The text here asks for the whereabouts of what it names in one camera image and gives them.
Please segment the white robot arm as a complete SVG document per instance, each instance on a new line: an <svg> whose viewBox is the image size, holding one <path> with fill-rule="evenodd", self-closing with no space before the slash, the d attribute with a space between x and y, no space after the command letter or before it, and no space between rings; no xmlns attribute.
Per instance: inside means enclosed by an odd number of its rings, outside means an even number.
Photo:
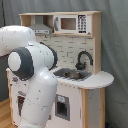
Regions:
<svg viewBox="0 0 128 128"><path fill-rule="evenodd" d="M57 64L56 52L36 41L25 26L0 28L0 57L8 55L8 67L29 89L18 128L45 128L57 91L57 78L50 72Z"/></svg>

